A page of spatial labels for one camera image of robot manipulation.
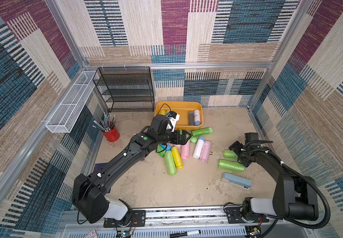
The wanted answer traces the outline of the plain light green roll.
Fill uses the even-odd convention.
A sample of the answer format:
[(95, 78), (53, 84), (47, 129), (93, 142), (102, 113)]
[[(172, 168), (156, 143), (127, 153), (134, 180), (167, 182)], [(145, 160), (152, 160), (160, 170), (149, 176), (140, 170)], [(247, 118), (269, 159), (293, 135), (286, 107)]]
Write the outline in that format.
[(236, 155), (236, 153), (234, 151), (231, 151), (231, 150), (224, 150), (223, 151), (223, 157), (226, 159), (234, 159), (234, 160), (238, 159), (238, 156)]

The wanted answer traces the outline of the fat green roll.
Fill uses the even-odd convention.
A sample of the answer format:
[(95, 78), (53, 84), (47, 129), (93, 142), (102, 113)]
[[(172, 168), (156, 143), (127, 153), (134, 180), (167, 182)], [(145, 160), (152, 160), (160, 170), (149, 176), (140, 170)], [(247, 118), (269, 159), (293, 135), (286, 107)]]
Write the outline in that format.
[(244, 165), (235, 161), (228, 161), (228, 160), (219, 160), (218, 168), (222, 170), (228, 170), (228, 171), (233, 171), (233, 172), (238, 172), (238, 173), (242, 173), (245, 170)]

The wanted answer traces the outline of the white roll red label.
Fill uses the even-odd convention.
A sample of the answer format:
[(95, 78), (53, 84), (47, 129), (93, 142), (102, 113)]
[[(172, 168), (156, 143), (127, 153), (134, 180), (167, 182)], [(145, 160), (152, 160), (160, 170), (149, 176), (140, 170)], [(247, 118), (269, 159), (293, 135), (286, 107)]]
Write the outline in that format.
[(199, 110), (194, 111), (194, 124), (196, 126), (201, 125), (201, 116)]

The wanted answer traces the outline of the grey trash bag roll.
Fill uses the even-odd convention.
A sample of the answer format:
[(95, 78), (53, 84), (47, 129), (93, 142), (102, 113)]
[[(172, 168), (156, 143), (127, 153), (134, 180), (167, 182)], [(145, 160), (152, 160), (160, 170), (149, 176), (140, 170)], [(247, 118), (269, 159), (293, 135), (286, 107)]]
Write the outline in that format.
[(190, 126), (195, 126), (195, 115), (194, 111), (189, 111), (188, 112), (188, 122)]

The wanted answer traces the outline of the yellow trash bag roll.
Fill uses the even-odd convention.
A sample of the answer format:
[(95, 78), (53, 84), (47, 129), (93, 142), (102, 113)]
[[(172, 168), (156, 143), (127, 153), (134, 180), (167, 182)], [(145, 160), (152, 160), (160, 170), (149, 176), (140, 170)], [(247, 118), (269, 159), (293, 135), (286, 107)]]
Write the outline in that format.
[(165, 110), (160, 110), (158, 114), (165, 116), (166, 115), (166, 111)]

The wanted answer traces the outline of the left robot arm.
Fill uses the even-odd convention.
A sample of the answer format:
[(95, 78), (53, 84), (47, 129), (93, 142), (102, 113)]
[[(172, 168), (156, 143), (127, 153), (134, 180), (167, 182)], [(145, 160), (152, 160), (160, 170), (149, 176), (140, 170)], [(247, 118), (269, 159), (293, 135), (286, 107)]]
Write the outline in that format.
[(112, 185), (133, 165), (143, 160), (160, 144), (185, 145), (192, 135), (177, 130), (175, 122), (163, 115), (153, 117), (150, 126), (135, 134), (129, 144), (103, 168), (89, 175), (80, 174), (74, 180), (72, 204), (86, 221), (93, 224), (102, 218), (130, 220), (130, 208), (122, 200), (106, 199)]

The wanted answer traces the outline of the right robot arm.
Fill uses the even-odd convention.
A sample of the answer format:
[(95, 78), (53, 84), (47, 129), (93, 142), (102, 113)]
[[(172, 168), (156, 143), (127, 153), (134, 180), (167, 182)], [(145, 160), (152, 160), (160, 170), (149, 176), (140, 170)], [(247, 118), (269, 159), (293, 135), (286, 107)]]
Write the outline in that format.
[(307, 229), (325, 227), (331, 218), (330, 205), (312, 177), (289, 167), (276, 153), (266, 147), (265, 140), (234, 142), (234, 152), (241, 165), (260, 165), (276, 182), (272, 198), (247, 197), (240, 213), (247, 222), (265, 215), (286, 220)]

